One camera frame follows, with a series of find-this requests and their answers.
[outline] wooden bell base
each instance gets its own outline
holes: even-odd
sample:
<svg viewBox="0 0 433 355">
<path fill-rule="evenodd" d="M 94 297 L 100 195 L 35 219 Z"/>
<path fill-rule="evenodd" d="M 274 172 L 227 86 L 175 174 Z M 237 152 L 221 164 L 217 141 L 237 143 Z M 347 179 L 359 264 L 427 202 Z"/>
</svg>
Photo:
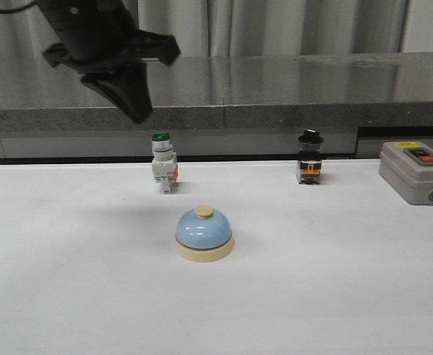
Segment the wooden bell base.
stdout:
<svg viewBox="0 0 433 355">
<path fill-rule="evenodd" d="M 194 261 L 195 263 L 210 263 L 212 261 L 217 261 L 226 257 L 230 254 L 231 249 L 233 249 L 234 240 L 233 235 L 230 237 L 228 242 L 222 246 L 218 246 L 213 249 L 194 249 L 184 246 L 176 238 L 176 250 L 177 253 L 184 259 Z"/>
</svg>

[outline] gray control box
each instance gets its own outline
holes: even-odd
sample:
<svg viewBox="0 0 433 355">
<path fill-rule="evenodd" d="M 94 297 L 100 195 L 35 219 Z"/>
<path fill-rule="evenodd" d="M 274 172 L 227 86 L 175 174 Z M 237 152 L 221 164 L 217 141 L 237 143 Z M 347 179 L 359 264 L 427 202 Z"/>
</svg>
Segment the gray control box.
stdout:
<svg viewBox="0 0 433 355">
<path fill-rule="evenodd" d="M 386 142 L 379 174 L 413 205 L 433 205 L 433 149 L 421 142 Z"/>
</svg>

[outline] white table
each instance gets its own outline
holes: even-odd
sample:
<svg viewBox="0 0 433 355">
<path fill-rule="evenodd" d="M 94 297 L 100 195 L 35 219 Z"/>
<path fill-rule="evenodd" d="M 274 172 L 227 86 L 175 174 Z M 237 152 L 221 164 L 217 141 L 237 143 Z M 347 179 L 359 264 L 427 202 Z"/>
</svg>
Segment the white table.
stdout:
<svg viewBox="0 0 433 355">
<path fill-rule="evenodd" d="M 433 354 L 433 207 L 378 160 L 0 166 L 0 354 Z M 180 216 L 226 214 L 215 263 L 174 252 Z"/>
</svg>

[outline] green button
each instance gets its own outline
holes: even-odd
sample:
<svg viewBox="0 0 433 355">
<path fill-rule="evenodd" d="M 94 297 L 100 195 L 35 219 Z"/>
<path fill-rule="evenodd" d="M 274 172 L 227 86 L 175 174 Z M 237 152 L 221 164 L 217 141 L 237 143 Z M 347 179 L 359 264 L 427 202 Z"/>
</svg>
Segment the green button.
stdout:
<svg viewBox="0 0 433 355">
<path fill-rule="evenodd" d="M 154 142 L 163 142 L 171 139 L 171 136 L 167 132 L 158 132 L 152 135 L 152 140 Z"/>
</svg>

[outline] yellow label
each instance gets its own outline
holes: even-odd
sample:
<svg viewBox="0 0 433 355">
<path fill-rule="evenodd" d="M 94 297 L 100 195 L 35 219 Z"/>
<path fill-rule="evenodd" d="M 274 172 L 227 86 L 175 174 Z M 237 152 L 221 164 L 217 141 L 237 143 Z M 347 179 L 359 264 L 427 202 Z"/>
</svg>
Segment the yellow label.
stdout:
<svg viewBox="0 0 433 355">
<path fill-rule="evenodd" d="M 396 146 L 401 146 L 403 148 L 409 148 L 410 146 L 419 146 L 419 145 L 415 142 L 400 142 L 400 143 L 397 143 Z"/>
</svg>

